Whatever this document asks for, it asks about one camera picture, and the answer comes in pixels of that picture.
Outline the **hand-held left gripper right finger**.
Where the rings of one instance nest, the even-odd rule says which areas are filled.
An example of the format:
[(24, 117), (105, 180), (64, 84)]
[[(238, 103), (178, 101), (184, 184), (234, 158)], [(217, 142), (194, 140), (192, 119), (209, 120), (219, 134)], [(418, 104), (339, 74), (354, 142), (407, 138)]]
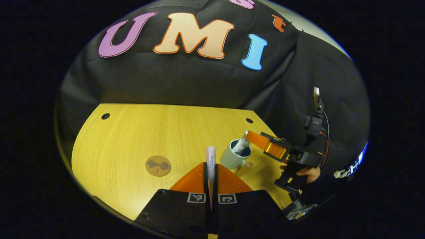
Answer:
[(219, 238), (281, 238), (291, 227), (266, 190), (251, 189), (221, 164), (212, 192), (212, 232)]

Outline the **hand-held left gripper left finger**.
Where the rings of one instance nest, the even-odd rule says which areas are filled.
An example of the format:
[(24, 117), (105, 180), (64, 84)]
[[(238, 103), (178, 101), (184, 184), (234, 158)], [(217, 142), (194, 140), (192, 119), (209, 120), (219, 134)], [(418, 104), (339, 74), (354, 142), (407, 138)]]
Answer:
[(213, 232), (208, 165), (201, 162), (168, 189), (158, 189), (135, 223), (169, 238), (206, 238)]

